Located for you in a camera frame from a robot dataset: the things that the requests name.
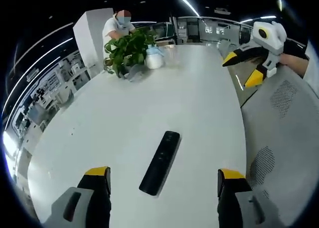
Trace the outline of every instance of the white table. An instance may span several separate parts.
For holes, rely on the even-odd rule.
[[[111,228],[218,227],[217,169],[246,173],[244,125],[216,48],[177,47],[178,68],[130,83],[102,73],[44,131],[28,170],[41,222],[93,167],[111,167]],[[158,197],[139,190],[166,130],[182,140]]]

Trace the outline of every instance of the potted plant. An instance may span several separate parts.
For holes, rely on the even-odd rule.
[[[155,45],[155,35],[154,31],[137,29],[118,40],[111,39],[104,45],[105,52],[110,54],[110,57],[104,60],[104,69],[110,74],[115,72],[120,78],[130,67],[144,64],[148,45]]]

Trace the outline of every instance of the ceiling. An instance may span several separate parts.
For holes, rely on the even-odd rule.
[[[247,18],[257,18],[265,15],[276,15],[287,30],[288,37],[301,43],[307,43],[305,30],[298,24],[296,11],[303,13],[299,0],[286,0],[286,10],[280,12],[278,0],[188,0],[201,16],[214,16],[242,21]],[[4,34],[7,44],[5,61],[2,67],[13,68],[17,61],[32,45],[52,31],[75,23],[87,10],[112,7],[128,9],[132,13],[132,21],[168,21],[169,15],[193,16],[194,13],[181,0],[6,0],[3,20],[6,25]],[[214,12],[216,7],[222,7],[231,12],[221,15]],[[37,44],[15,67],[9,75],[7,94],[16,84],[19,77],[45,52],[73,37],[72,25],[54,33]],[[52,60],[61,58],[77,49],[75,40],[58,47],[48,56],[41,59],[37,66],[44,67]]]

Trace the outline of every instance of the perforated panel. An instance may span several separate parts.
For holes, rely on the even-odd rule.
[[[275,166],[275,157],[272,150],[266,146],[257,153],[250,166],[249,182],[252,187],[262,185],[268,173],[271,173]]]
[[[279,111],[279,117],[284,118],[291,106],[294,95],[298,92],[297,88],[288,80],[284,80],[277,90],[270,97],[273,108]]]
[[[263,190],[263,194],[264,194],[264,196],[265,196],[267,199],[269,199],[269,194],[268,194],[268,192],[267,192],[266,190]]]

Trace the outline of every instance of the black remote control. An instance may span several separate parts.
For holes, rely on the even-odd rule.
[[[166,131],[148,170],[140,184],[139,189],[155,196],[165,178],[170,162],[177,149],[180,135],[177,132]]]

